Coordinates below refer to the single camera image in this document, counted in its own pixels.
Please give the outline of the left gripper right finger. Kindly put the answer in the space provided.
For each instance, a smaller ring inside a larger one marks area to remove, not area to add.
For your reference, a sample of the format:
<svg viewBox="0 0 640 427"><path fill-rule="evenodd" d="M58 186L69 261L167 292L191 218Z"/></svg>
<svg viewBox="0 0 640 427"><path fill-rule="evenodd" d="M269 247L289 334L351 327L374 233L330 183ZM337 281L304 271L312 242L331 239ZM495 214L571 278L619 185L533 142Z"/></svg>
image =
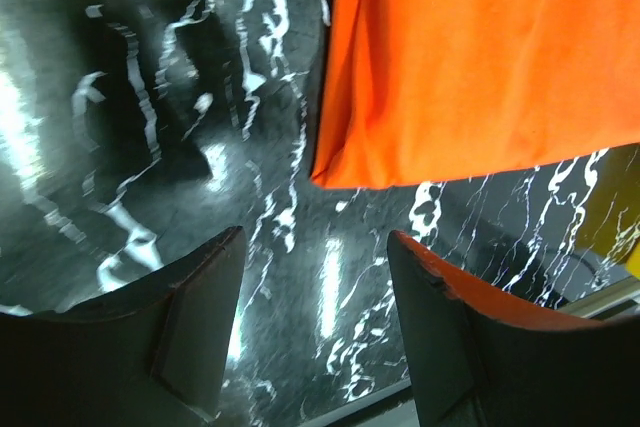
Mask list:
<svg viewBox="0 0 640 427"><path fill-rule="evenodd" d="M387 255L423 426L635 426L639 320L538 306L394 231Z"/></svg>

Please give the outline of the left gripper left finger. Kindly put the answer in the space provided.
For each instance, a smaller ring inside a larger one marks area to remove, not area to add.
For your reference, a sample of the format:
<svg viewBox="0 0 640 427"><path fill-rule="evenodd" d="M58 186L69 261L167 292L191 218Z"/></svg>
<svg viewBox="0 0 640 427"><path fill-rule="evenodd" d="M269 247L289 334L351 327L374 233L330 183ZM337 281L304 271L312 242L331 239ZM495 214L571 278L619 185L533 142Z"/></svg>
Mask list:
<svg viewBox="0 0 640 427"><path fill-rule="evenodd" d="M231 227L113 292L1 317L5 426L209 426L246 256Z"/></svg>

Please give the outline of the orange t shirt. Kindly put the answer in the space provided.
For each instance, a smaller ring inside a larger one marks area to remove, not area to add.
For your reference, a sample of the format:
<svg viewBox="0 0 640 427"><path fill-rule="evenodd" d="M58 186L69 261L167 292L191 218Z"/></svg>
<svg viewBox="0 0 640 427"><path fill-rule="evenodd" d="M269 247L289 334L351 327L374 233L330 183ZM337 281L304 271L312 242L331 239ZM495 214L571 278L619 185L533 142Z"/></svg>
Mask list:
<svg viewBox="0 0 640 427"><path fill-rule="evenodd" d="M639 0L334 0L312 181L385 189L639 139Z"/></svg>

